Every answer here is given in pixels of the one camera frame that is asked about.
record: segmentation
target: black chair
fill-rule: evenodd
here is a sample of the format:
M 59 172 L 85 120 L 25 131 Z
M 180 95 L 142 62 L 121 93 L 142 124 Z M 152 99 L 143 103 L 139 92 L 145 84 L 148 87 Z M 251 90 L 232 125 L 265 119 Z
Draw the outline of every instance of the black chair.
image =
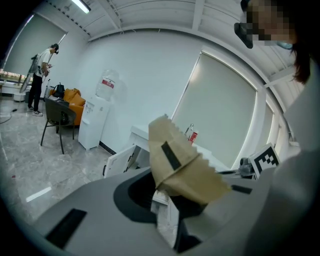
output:
M 76 112 L 71 110 L 67 105 L 63 103 L 59 103 L 58 101 L 46 98 L 45 99 L 45 112 L 46 112 L 46 123 L 42 134 L 42 139 L 40 145 L 42 146 L 42 142 L 44 141 L 44 136 L 47 127 L 56 127 L 56 133 L 59 132 L 60 136 L 60 144 L 62 154 L 65 154 L 64 147 L 62 146 L 62 139 L 61 139 L 61 127 L 65 126 L 73 126 L 72 130 L 72 139 L 75 139 L 75 119 L 76 119 Z

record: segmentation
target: ceiling light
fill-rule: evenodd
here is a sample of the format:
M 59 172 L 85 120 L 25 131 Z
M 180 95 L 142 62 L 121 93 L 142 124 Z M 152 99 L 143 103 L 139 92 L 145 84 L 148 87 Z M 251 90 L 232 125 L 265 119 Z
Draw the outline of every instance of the ceiling light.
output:
M 91 11 L 90 7 L 82 0 L 71 0 L 86 14 Z

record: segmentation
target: bottle label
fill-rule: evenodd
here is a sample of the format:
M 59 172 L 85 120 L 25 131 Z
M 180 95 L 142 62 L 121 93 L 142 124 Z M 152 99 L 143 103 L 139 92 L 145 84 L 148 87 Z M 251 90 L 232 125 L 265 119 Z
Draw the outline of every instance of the bottle label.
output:
M 112 89 L 115 87 L 115 85 L 113 83 L 108 82 L 107 80 L 102 80 L 101 82 L 102 84 L 111 87 Z
M 198 133 L 195 132 L 195 131 L 192 133 L 192 135 L 191 135 L 191 137 L 190 137 L 190 139 L 189 139 L 189 141 L 191 142 L 191 144 L 195 142 L 197 135 L 198 135 Z

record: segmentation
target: white t-shirt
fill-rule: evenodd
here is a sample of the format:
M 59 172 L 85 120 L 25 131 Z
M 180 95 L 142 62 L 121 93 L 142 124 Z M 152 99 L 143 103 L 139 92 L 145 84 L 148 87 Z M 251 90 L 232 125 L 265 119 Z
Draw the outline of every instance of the white t-shirt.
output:
M 36 76 L 38 77 L 42 77 L 43 75 L 43 72 L 42 72 L 42 63 L 48 63 L 49 62 L 49 58 L 50 58 L 50 50 L 49 49 L 46 49 L 43 53 L 40 54 L 40 58 L 39 58 L 39 61 L 37 63 L 37 66 L 39 67 L 40 66 L 40 69 L 38 69 L 38 71 L 35 73 Z

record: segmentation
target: orange armchair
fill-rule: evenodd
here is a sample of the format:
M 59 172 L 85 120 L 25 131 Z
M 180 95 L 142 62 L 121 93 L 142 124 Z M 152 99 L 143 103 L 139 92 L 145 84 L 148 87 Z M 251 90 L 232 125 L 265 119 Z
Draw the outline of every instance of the orange armchair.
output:
M 66 102 L 69 102 L 69 108 L 76 113 L 74 125 L 79 126 L 82 118 L 82 113 L 85 108 L 84 106 L 85 106 L 86 100 L 84 98 L 81 98 L 81 93 L 76 88 L 66 89 L 64 91 L 63 99 Z

